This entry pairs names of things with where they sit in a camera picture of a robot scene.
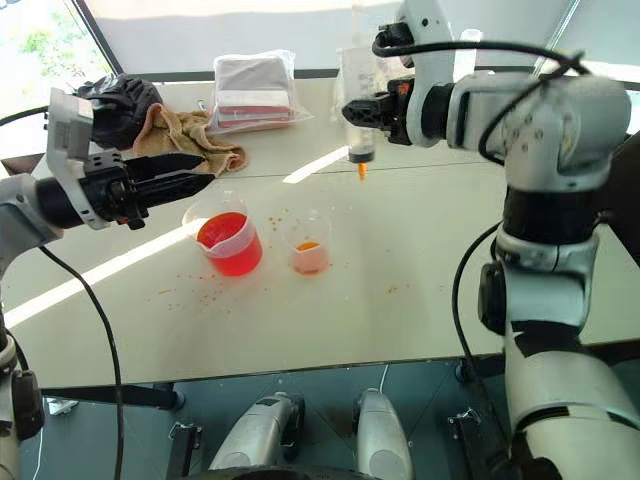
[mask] table surface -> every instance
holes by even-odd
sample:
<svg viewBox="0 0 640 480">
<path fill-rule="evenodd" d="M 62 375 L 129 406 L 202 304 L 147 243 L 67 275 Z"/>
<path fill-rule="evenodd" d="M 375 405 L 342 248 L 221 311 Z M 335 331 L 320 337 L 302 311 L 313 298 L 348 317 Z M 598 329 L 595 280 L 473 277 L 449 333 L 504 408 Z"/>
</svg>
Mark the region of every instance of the table surface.
<svg viewBox="0 0 640 480">
<path fill-rule="evenodd" d="M 502 211 L 504 173 L 477 154 L 380 139 L 365 182 L 344 159 L 296 184 L 283 178 L 344 145 L 329 121 L 331 80 L 297 81 L 315 118 L 277 131 L 225 138 L 250 164 L 196 198 L 151 211 L 147 226 L 80 227 L 51 245 L 91 271 L 113 326 L 127 383 L 460 356 L 450 297 L 466 247 Z M 169 108 L 208 100 L 210 83 L 160 86 Z M 180 228 L 184 211 L 218 189 L 245 201 L 264 247 L 250 275 L 218 275 Z M 280 219 L 318 208 L 332 221 L 331 267 L 303 277 L 287 265 Z M 611 232 L 599 229 L 587 343 L 640 338 L 640 271 Z M 501 340 L 477 319 L 483 245 L 461 285 L 462 321 L 474 353 Z M 7 323 L 43 387 L 113 383 L 100 320 L 75 282 L 40 252 L 12 264 L 3 285 Z"/>
</svg>

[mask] syringe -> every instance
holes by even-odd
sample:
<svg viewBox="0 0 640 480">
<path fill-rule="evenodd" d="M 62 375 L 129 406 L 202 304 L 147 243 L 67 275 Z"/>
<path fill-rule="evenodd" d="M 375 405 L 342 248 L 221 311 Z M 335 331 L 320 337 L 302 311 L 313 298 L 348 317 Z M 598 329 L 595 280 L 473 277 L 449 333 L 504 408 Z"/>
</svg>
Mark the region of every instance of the syringe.
<svg viewBox="0 0 640 480">
<path fill-rule="evenodd" d="M 347 125 L 347 143 L 349 145 L 349 161 L 358 165 L 360 180 L 367 175 L 367 164 L 375 155 L 375 139 L 370 128 Z"/>
</svg>

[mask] plastic measuring cup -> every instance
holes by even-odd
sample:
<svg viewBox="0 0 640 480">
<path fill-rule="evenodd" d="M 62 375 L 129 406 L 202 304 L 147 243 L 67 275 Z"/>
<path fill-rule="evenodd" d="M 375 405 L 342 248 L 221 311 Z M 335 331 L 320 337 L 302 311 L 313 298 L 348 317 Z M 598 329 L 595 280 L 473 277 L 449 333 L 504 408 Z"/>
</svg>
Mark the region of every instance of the plastic measuring cup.
<svg viewBox="0 0 640 480">
<path fill-rule="evenodd" d="M 247 207 L 231 191 L 193 204 L 182 217 L 182 225 L 223 275 L 247 274 L 262 259 L 262 244 Z"/>
<path fill-rule="evenodd" d="M 329 267 L 331 222 L 318 210 L 284 222 L 282 238 L 289 247 L 289 265 L 302 275 L 317 275 Z"/>
</svg>

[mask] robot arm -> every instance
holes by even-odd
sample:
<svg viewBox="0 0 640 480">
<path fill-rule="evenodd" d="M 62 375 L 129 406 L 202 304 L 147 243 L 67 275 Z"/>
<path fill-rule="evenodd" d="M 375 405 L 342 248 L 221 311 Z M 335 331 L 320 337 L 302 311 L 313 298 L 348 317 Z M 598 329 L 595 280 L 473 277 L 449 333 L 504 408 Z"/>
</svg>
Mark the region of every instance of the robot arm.
<svg viewBox="0 0 640 480">
<path fill-rule="evenodd" d="M 112 222 L 137 229 L 148 209 L 189 197 L 211 174 L 191 169 L 203 159 L 171 153 L 122 160 L 115 151 L 89 155 L 91 103 L 53 90 L 48 112 L 47 163 L 55 175 L 15 175 L 0 181 L 0 279 L 21 253 L 62 237 L 67 228 Z M 0 310 L 0 479 L 20 477 L 18 445 L 44 423 L 35 374 L 17 366 L 16 344 Z"/>
<path fill-rule="evenodd" d="M 406 0 L 402 12 L 422 3 Z M 382 27 L 374 51 L 450 38 L 426 39 L 419 19 L 401 15 Z M 475 151 L 496 115 L 537 81 L 475 73 L 453 84 L 448 66 L 434 80 L 441 64 L 431 60 L 431 53 L 413 55 L 415 77 L 390 81 L 387 92 L 351 102 L 343 115 L 387 132 L 393 143 L 446 140 Z M 632 479 L 640 471 L 640 415 L 579 340 L 598 245 L 591 199 L 608 178 L 629 116 L 619 83 L 553 78 L 515 104 L 487 138 L 487 152 L 503 159 L 508 188 L 478 310 L 505 339 L 511 458 L 525 479 Z"/>
</svg>

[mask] white wall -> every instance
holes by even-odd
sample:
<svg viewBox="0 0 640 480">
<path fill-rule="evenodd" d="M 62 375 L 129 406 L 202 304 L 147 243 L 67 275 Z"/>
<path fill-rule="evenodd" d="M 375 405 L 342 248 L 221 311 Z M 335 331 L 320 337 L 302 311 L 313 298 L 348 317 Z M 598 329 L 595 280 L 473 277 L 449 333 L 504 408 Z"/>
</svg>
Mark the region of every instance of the white wall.
<svg viewBox="0 0 640 480">
<path fill-rule="evenodd" d="M 485 39 L 545 45 L 570 0 L 440 0 L 456 37 L 478 28 Z M 361 0 L 372 35 L 393 20 L 399 0 Z M 211 70 L 225 53 L 274 48 L 296 52 L 296 68 L 336 68 L 351 35 L 351 0 L 88 0 L 125 71 Z M 640 65 L 631 42 L 640 0 L 582 0 L 560 47 L 588 58 Z M 479 52 L 479 65 L 533 65 L 535 58 Z"/>
<path fill-rule="evenodd" d="M 640 65 L 640 0 L 582 0 L 558 48 L 589 60 Z"/>
</svg>

